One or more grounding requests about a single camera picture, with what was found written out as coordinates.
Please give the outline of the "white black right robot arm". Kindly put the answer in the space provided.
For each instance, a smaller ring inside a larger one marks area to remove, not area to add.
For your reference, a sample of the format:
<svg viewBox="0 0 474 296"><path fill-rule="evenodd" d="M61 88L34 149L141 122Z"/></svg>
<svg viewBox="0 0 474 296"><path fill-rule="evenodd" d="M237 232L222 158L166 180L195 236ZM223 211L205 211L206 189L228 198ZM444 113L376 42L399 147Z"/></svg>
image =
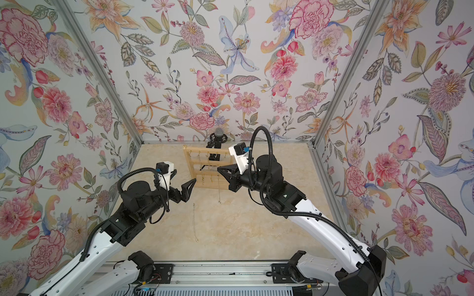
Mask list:
<svg viewBox="0 0 474 296"><path fill-rule="evenodd" d="M385 251L353 238L284 179L283 167L274 156L272 137L266 127L257 127L249 144L238 143L228 150L235 163L220 166L217 171L227 180L229 190L238 192L245 187L249 193L258 193L258 205L297 224L334 257L330 260L297 251L287 263L292 281L302 284L313 280L336 285L346 296L382 293Z"/></svg>

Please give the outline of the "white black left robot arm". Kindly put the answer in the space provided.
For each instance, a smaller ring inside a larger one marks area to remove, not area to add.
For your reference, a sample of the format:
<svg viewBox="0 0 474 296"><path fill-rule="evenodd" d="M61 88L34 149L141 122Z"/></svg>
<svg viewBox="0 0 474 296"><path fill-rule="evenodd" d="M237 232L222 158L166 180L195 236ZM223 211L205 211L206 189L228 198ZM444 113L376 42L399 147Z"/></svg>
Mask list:
<svg viewBox="0 0 474 296"><path fill-rule="evenodd" d="M187 202L196 180L182 184L181 189L170 185L177 170L170 162L158 163L123 175L117 181L117 191L122 198L118 210L99 223L89 234L85 247L55 276L36 288L33 296L105 296L129 285L134 293L139 286L159 278L154 260L142 251L131 254L118 267L103 277L89 279L113 255L124 249L142 232L158 211L167 213L169 203Z"/></svg>

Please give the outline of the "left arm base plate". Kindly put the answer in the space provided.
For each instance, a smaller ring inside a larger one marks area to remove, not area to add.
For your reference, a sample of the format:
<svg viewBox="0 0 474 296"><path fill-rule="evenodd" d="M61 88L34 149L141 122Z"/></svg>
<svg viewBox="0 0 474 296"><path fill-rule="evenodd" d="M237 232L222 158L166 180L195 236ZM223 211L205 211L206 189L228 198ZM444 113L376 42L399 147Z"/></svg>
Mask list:
<svg viewBox="0 0 474 296"><path fill-rule="evenodd" d="M155 263L153 267L148 266L144 271L139 270L138 278L132 281L131 284L170 284L174 267L174 264Z"/></svg>

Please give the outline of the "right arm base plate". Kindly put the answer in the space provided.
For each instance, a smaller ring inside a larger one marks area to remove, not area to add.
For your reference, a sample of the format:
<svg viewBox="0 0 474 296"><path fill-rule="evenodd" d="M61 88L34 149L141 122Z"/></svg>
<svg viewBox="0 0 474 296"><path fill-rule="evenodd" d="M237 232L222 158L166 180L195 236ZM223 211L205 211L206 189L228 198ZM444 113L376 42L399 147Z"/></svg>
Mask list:
<svg viewBox="0 0 474 296"><path fill-rule="evenodd" d="M265 274L274 284L301 284L306 278L288 263L273 263Z"/></svg>

